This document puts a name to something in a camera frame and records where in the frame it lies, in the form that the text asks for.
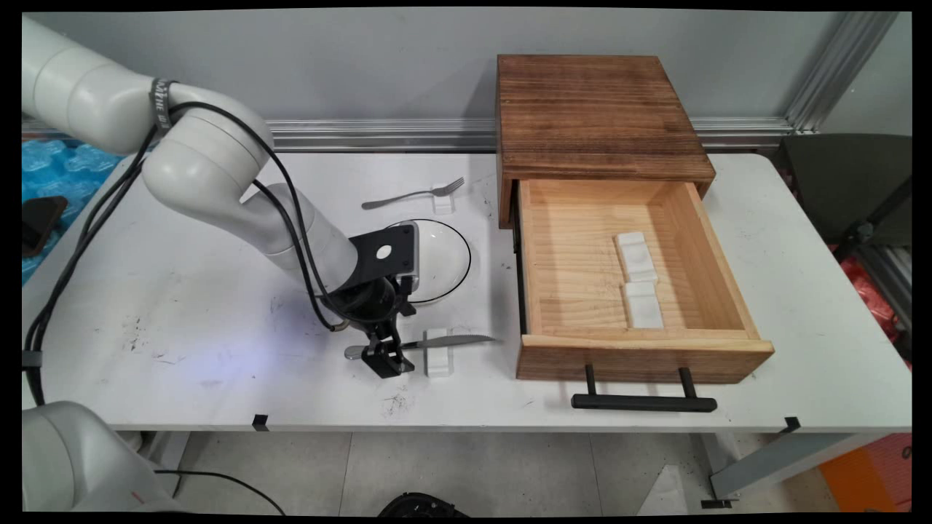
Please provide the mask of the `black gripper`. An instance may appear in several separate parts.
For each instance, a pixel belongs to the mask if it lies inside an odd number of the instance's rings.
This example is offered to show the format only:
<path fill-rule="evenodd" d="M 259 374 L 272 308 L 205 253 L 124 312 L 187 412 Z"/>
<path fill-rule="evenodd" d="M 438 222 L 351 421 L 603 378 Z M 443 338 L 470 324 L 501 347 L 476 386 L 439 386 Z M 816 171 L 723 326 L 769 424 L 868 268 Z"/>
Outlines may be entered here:
<path fill-rule="evenodd" d="M 363 347 L 362 361 L 380 378 L 399 377 L 416 369 L 403 354 L 397 326 L 399 315 L 416 314 L 409 301 L 416 288 L 416 277 L 380 277 L 331 295 L 333 311 L 339 311 L 343 318 L 359 325 L 375 324 L 379 341 Z"/>

